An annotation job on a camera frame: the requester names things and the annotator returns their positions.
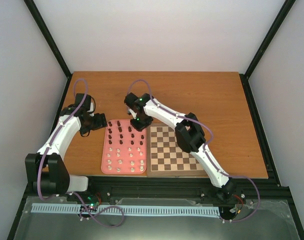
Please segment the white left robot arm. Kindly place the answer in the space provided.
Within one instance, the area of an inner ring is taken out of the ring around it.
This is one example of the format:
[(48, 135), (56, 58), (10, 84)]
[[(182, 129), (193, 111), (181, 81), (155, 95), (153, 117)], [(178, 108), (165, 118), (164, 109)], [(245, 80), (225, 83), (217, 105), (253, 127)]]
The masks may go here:
[(96, 102), (90, 95), (77, 93), (73, 104), (63, 108), (58, 123), (46, 143), (25, 158), (27, 187), (31, 192), (47, 195), (62, 195), (78, 192), (84, 201), (95, 198), (96, 188), (86, 176), (69, 174), (64, 157), (77, 133), (81, 137), (107, 127), (103, 113), (94, 113)]

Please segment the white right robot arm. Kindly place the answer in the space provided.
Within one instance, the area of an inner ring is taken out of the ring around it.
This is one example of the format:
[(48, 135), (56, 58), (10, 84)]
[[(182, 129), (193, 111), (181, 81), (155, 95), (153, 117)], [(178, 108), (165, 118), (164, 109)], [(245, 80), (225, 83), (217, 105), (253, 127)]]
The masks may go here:
[(174, 111), (148, 93), (136, 96), (130, 92), (125, 96), (124, 103), (128, 114), (133, 117), (130, 124), (137, 131), (149, 127), (154, 119), (173, 129), (178, 147), (201, 164), (216, 188), (217, 198), (222, 202), (231, 198), (236, 184), (212, 154), (203, 127), (195, 114)]

